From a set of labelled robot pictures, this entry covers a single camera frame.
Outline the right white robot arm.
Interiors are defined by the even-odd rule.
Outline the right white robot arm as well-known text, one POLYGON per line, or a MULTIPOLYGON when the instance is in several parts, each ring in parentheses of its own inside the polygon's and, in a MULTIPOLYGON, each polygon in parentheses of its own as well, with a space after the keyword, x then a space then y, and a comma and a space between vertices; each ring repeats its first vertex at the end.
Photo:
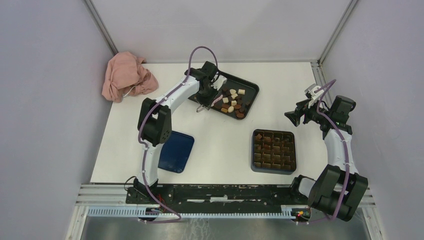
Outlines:
POLYGON ((368 179, 355 167, 352 155, 352 127, 347 124, 356 102, 348 97, 336 96, 326 110, 319 103, 309 105, 310 99, 297 102, 295 110, 284 115, 297 127, 301 122, 319 124, 327 150, 328 164, 314 180, 299 175, 290 185, 289 199, 295 204, 307 205, 328 215, 348 222, 354 216, 367 188, 368 179))

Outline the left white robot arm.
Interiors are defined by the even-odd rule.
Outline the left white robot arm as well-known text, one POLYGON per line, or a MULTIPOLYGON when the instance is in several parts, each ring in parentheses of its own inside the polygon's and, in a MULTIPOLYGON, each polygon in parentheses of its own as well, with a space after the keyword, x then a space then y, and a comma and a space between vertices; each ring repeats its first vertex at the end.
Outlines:
POLYGON ((184 77, 161 97, 146 98, 142 102, 137 125, 137 139, 143 149, 142 161, 133 186, 126 190, 127 204, 157 202, 155 187, 159 180, 160 156, 172 134, 172 114, 191 96, 195 96, 199 105, 210 109, 226 81, 218 67, 207 61, 201 68, 188 68, 184 77))

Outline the pink cat paw tongs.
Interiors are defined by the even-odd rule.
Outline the pink cat paw tongs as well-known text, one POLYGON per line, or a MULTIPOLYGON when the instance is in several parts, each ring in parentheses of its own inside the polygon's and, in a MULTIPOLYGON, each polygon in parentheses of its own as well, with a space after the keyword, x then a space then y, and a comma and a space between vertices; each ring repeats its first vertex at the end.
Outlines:
POLYGON ((203 110, 210 110, 214 104, 216 104, 217 102, 219 102, 221 99, 223 98, 223 95, 219 95, 218 97, 216 97, 209 105, 203 105, 200 104, 197 108, 196 108, 196 113, 200 113, 203 110))

